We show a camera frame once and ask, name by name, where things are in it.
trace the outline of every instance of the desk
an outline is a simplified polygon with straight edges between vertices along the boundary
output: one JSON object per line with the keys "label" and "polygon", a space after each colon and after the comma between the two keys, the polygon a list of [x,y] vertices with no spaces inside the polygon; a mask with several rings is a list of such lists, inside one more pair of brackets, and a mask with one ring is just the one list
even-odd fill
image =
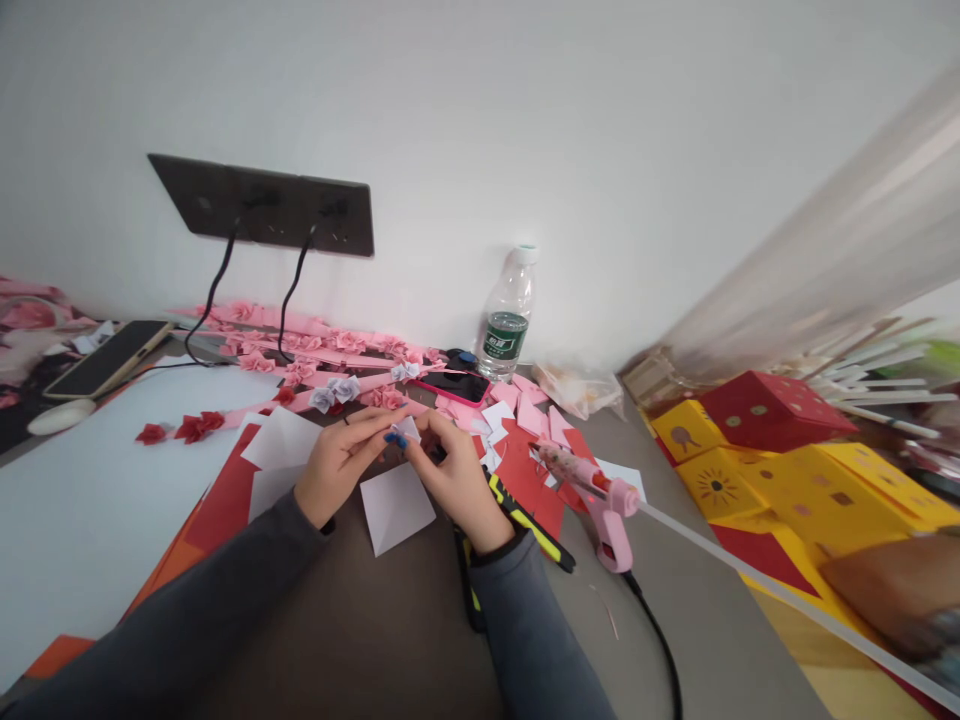
{"label": "desk", "polygon": [[[432,397],[420,389],[411,395]],[[627,415],[627,423],[609,410],[571,423],[597,457],[640,468],[651,504],[712,538],[637,411],[628,407]],[[306,417],[336,420],[316,411]],[[0,465],[23,451],[0,457]],[[391,452],[389,461],[398,462],[398,451]],[[673,648],[687,718],[830,717],[736,573],[651,518],[636,515],[626,523],[634,574]],[[591,532],[589,521],[584,526],[566,510],[561,541],[577,570],[571,576],[548,565],[551,585],[618,716],[669,718],[660,646],[626,584],[595,560]],[[375,559],[354,492],[318,561],[252,629],[189,715],[502,717],[486,641],[466,622],[443,513],[438,509],[429,527]]]}

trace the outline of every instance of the yellow paper box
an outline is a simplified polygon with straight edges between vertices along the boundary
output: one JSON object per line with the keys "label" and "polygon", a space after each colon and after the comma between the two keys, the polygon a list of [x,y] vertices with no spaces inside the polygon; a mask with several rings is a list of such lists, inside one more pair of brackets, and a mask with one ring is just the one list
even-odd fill
{"label": "yellow paper box", "polygon": [[825,453],[859,475],[871,489],[887,499],[893,510],[915,530],[926,532],[947,525],[960,525],[960,512],[866,445],[838,443],[822,447]]}
{"label": "yellow paper box", "polygon": [[720,428],[696,400],[684,400],[652,424],[678,464],[715,447],[729,445]]}
{"label": "yellow paper box", "polygon": [[833,556],[902,540],[915,523],[825,448],[807,445],[740,470],[750,487],[804,542]]}
{"label": "yellow paper box", "polygon": [[677,467],[687,491],[703,516],[710,521],[744,517],[762,512],[767,504],[745,482],[741,456],[753,453],[714,448]]}

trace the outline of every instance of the bottle label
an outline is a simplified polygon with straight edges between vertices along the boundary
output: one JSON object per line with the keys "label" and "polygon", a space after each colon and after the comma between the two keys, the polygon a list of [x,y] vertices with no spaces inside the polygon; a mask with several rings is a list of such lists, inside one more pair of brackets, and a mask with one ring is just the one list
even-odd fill
{"label": "bottle label", "polygon": [[487,323],[487,334],[483,338],[483,351],[494,360],[513,360],[520,355],[523,336],[526,334],[526,328],[505,330]]}

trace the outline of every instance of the red paper box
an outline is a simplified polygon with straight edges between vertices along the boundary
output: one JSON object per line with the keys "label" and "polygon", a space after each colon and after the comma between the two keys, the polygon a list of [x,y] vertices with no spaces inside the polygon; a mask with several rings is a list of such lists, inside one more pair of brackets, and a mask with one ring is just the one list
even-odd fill
{"label": "red paper box", "polygon": [[802,380],[745,372],[700,398],[732,444],[789,452],[857,432]]}

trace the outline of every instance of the pink glue gun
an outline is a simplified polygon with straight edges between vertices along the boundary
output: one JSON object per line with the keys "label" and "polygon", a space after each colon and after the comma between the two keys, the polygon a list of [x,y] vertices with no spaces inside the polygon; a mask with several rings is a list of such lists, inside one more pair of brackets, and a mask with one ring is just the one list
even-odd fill
{"label": "pink glue gun", "polygon": [[633,551],[627,539],[623,518],[640,507],[640,493],[620,478],[608,478],[593,463],[578,458],[559,447],[531,443],[550,473],[561,482],[570,483],[577,491],[600,536],[597,557],[600,564],[614,573],[624,573],[633,566]]}

